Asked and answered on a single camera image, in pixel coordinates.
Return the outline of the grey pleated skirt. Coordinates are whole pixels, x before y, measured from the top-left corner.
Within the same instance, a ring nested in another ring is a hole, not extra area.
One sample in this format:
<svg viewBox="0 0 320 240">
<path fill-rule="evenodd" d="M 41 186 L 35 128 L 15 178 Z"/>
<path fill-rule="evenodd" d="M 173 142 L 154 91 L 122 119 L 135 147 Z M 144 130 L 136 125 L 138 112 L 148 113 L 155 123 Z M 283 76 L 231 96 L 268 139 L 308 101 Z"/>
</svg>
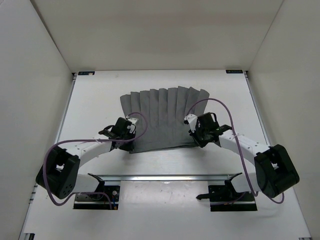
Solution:
<svg viewBox="0 0 320 240">
<path fill-rule="evenodd" d="M 184 124 L 188 114 L 202 115 L 210 94 L 193 87 L 170 87 L 132 91 L 120 97 L 125 116 L 138 119 L 132 153 L 193 148 L 195 141 Z"/>
</svg>

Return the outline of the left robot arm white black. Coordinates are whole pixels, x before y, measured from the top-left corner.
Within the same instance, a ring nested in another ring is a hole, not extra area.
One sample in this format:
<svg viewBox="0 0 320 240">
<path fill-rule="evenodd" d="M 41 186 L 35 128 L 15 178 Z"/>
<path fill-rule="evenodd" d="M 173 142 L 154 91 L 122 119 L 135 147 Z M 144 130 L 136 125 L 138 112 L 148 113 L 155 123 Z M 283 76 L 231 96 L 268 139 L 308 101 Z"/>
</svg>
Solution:
<svg viewBox="0 0 320 240">
<path fill-rule="evenodd" d="M 80 174 L 79 168 L 100 155 L 115 149 L 133 150 L 138 119 L 119 117 L 90 139 L 72 139 L 54 144 L 46 153 L 43 165 L 36 176 L 36 183 L 46 189 L 52 203 L 62 206 L 73 195 L 84 195 L 94 201 L 108 201 L 103 180 L 92 173 Z"/>
</svg>

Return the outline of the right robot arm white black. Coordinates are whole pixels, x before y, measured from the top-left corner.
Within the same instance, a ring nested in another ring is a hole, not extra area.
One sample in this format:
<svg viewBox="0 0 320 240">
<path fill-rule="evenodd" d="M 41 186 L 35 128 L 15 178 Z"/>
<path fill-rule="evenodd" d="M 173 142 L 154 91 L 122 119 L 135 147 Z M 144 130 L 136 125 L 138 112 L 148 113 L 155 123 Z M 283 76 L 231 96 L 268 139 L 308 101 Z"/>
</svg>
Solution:
<svg viewBox="0 0 320 240">
<path fill-rule="evenodd" d="M 236 200 L 244 192 L 261 192 L 273 199 L 300 182 L 284 146 L 268 146 L 236 133 L 233 125 L 219 125 L 216 114 L 211 112 L 188 114 L 184 123 L 189 125 L 189 135 L 199 147 L 216 144 L 239 155 L 243 164 L 254 166 L 254 172 L 244 170 L 225 180 L 224 195 L 229 200 Z"/>
</svg>

